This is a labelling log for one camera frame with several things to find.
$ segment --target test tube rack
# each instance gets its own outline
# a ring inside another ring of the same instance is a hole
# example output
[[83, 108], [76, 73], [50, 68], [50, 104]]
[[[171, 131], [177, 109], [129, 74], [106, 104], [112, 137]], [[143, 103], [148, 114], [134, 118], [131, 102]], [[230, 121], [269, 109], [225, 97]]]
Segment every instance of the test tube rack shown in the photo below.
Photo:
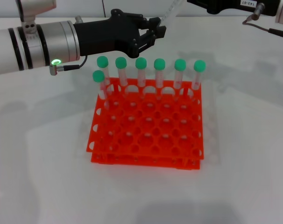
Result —
[[[147, 79], [145, 87], [137, 87], [137, 79], [129, 78], [121, 86], [119, 78], [110, 78], [112, 92], [105, 100], [97, 98], [87, 145], [93, 163], [200, 169], [201, 87], [191, 91], [191, 82], [183, 81], [175, 90], [168, 80], [163, 88], [155, 85]], [[128, 91], [132, 86], [138, 92]], [[156, 92], [144, 94], [149, 87]], [[174, 94], [164, 94], [170, 88]]]

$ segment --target white table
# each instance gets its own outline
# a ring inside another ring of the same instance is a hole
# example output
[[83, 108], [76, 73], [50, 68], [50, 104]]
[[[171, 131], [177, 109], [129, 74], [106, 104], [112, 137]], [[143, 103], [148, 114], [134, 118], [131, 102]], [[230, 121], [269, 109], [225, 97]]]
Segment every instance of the white table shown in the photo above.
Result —
[[[0, 75], [0, 224], [283, 224], [283, 38], [243, 20], [177, 18], [141, 54], [149, 78], [158, 57], [168, 79], [179, 57], [207, 61], [200, 171], [90, 163], [99, 55], [56, 77], [48, 68]], [[259, 23], [283, 29], [274, 18]], [[104, 55], [116, 76], [124, 54]], [[135, 76], [134, 59], [128, 65]]]

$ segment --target green indicator light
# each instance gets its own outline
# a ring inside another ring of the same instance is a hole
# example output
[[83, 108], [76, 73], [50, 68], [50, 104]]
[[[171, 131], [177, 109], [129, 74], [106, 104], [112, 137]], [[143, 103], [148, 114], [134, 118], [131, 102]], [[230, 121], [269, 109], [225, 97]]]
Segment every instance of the green indicator light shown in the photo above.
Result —
[[54, 59], [54, 60], [51, 62], [51, 64], [53, 64], [53, 65], [60, 64], [60, 63], [62, 63], [62, 61], [59, 60], [59, 59]]

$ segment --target label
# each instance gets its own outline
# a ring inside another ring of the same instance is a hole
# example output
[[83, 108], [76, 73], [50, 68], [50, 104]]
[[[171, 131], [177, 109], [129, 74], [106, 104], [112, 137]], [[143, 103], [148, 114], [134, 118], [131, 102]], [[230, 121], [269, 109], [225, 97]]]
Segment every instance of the label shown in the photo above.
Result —
[[256, 1], [251, 1], [251, 0], [241, 0], [240, 5], [241, 6], [247, 6], [247, 7], [256, 8], [257, 2]]

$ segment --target green cap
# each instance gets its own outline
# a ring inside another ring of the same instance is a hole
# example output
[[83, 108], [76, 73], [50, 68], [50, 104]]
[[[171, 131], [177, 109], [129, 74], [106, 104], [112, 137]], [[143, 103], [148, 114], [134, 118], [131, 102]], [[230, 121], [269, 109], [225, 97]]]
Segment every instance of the green cap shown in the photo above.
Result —
[[97, 58], [97, 65], [104, 69], [108, 66], [108, 58], [105, 56], [100, 56]]
[[184, 71], [186, 69], [186, 61], [184, 59], [176, 60], [175, 69], [177, 71]]
[[103, 82], [104, 79], [105, 79], [104, 72], [100, 71], [100, 70], [94, 71], [93, 72], [93, 79], [94, 79], [94, 82], [96, 82], [96, 83]]
[[165, 60], [163, 60], [162, 58], [156, 59], [154, 61], [154, 68], [159, 71], [165, 69]]
[[143, 57], [139, 57], [135, 61], [135, 66], [137, 69], [145, 69], [147, 67], [147, 60]]
[[115, 60], [115, 66], [117, 66], [118, 69], [124, 69], [127, 67], [127, 61], [124, 57], [118, 57]]
[[204, 62], [203, 60], [197, 60], [194, 63], [194, 70], [197, 72], [203, 72], [206, 69], [206, 62]]

